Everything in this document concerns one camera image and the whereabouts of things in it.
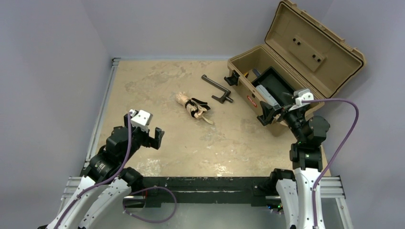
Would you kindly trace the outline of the beige folding umbrella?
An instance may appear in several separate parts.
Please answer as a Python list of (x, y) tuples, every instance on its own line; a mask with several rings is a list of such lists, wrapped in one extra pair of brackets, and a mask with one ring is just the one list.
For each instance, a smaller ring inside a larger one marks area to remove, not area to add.
[(181, 104), (189, 115), (194, 119), (202, 119), (213, 125), (214, 122), (205, 117), (205, 113), (211, 110), (207, 102), (201, 101), (194, 97), (189, 97), (185, 92), (179, 92), (175, 95), (175, 100)]

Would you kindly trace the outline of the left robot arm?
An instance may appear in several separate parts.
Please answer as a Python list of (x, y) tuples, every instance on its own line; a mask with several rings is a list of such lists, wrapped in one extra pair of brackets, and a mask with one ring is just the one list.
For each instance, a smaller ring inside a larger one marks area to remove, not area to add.
[(99, 152), (84, 169), (78, 187), (56, 218), (43, 229), (93, 229), (108, 208), (132, 192), (144, 190), (143, 176), (127, 161), (141, 147), (159, 149), (164, 131), (134, 121), (114, 127)]

